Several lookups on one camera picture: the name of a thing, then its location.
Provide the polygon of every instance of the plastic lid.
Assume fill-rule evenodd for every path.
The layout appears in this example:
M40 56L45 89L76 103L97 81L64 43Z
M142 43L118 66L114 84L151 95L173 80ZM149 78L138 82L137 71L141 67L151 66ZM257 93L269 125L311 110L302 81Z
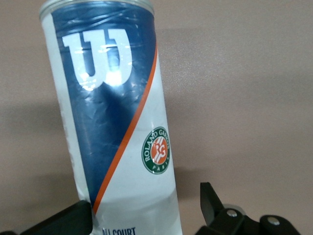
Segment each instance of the plastic lid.
M125 2L133 5L140 6L150 11L154 15L154 10L152 3L149 0L48 0L46 1L40 8L39 17L40 20L48 14L56 9L64 7L66 5L80 3L80 2L88 2L88 1L117 1L117 2Z

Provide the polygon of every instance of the white stripe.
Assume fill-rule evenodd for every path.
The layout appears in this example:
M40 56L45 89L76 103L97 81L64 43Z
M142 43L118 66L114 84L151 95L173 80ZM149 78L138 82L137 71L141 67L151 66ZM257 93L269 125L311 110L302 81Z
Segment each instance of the white stripe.
M54 83L60 104L63 126L67 136L67 145L74 171L74 179L76 183L78 197L81 200L90 201L81 153L76 134L76 128L74 124L72 107L70 104L68 94L67 82L65 78L63 63L51 14L48 14L43 19L42 26L45 32L46 44L50 58Z

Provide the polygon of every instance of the round green logo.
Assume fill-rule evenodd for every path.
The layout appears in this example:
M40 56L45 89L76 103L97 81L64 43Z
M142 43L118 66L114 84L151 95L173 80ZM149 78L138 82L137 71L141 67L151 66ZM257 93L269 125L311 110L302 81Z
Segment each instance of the round green logo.
M170 141L166 130L157 127L147 136L142 146L142 161L148 171L162 174L170 162Z

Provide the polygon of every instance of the screw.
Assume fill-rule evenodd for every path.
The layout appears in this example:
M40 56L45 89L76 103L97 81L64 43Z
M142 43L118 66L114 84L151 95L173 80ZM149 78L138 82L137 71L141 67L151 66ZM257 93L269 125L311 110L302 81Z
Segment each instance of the screw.
M237 212L235 212L234 210L228 210L228 211L227 211L227 214L228 214L230 217L237 217Z
M279 220L276 219L276 218L273 217L273 216L268 217L268 221L269 221L269 223L271 223L272 225L275 225L275 226L280 225Z

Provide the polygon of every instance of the wilson logo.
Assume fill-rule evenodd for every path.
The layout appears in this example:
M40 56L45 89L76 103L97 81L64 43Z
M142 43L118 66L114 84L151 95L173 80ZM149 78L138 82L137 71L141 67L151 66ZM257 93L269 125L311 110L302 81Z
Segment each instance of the wilson logo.
M154 129L147 136L142 147L142 160L153 174L163 173L170 161L170 142L163 127Z
M132 72L132 52L124 29L108 29L109 39L115 40L115 44L106 42L104 30L91 30L83 32L84 42L90 43L94 74L91 75L86 70L81 36L79 33L70 34L62 38L65 47L69 47L69 52L73 61L73 67L78 83L87 91L98 88L102 83L110 86L124 84ZM113 48L118 49L119 58L117 66L110 66L108 51Z

